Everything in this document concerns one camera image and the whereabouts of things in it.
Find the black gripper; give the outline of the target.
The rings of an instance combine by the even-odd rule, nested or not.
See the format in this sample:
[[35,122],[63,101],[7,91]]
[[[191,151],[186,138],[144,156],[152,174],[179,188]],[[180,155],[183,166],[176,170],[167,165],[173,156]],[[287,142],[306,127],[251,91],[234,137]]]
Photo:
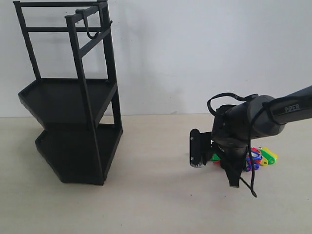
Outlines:
[[247,144],[223,146],[212,141],[212,150],[221,160],[220,166],[225,170],[229,186],[239,188],[241,171],[243,171],[246,164]]

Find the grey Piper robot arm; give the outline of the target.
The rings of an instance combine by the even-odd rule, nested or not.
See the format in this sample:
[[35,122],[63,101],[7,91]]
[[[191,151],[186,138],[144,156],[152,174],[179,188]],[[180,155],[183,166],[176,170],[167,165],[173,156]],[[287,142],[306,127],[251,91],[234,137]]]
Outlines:
[[239,187],[251,140],[276,136],[287,123],[312,117],[312,88],[306,87],[280,98],[252,94],[246,97],[234,93],[221,93],[213,99],[232,97],[240,105],[222,105],[216,110],[207,102],[214,116],[211,132],[212,148],[221,157],[229,186]]

